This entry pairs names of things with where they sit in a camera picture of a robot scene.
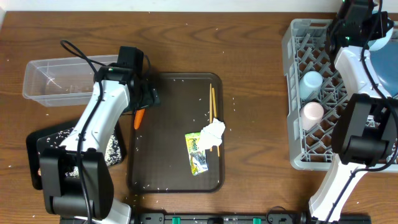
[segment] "wood grain surface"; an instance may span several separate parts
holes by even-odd
[[[87,55],[117,54],[121,45],[136,46],[158,71],[213,72],[223,81],[227,129],[221,190],[135,197],[126,186],[124,161],[110,169],[116,198],[141,210],[163,208],[167,213],[265,213],[274,205],[307,209],[326,172],[299,171],[290,165],[281,40],[292,19],[333,16],[8,12],[0,31],[0,223],[57,223],[59,219],[45,211],[43,193],[32,187],[25,138],[35,130],[79,117],[85,107],[46,108],[21,93],[29,61],[71,57],[59,45],[60,39],[72,41]],[[125,139],[129,139],[130,119],[120,118]],[[368,213],[373,223],[395,223],[397,189],[398,174],[366,174],[343,210]]]

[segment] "snack packet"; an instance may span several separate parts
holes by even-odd
[[[206,151],[199,151],[198,148],[199,139],[200,133],[190,133],[185,135],[192,175],[198,175],[208,170]]]

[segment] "gray plastic basket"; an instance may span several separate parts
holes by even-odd
[[[299,170],[329,169],[333,156],[331,132],[349,100],[343,79],[324,49],[330,23],[329,19],[295,19],[282,39],[284,75],[289,92],[287,130],[290,163]],[[394,30],[391,41],[398,41],[397,30]],[[321,91],[312,101],[323,106],[325,115],[320,124],[304,131],[300,108],[307,102],[300,99],[299,80],[308,71],[317,71],[323,76]],[[368,125],[373,126],[374,121],[369,120]],[[398,172],[398,164],[391,165],[385,172]]]

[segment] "cup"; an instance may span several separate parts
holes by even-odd
[[[302,100],[312,100],[308,97],[311,96],[313,92],[318,93],[323,83],[323,78],[321,74],[315,71],[307,72],[303,78],[300,80],[299,90],[300,90],[300,98]]]
[[[316,102],[309,102],[300,110],[302,127],[308,131],[317,123],[320,123],[323,117],[323,107]]]

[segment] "crumpled white napkin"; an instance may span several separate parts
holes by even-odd
[[[223,142],[221,136],[223,135],[224,130],[225,130],[224,122],[221,122],[216,118],[214,118],[211,124],[204,127],[200,131],[198,150],[204,151],[206,149],[211,148],[212,146],[219,146]]]

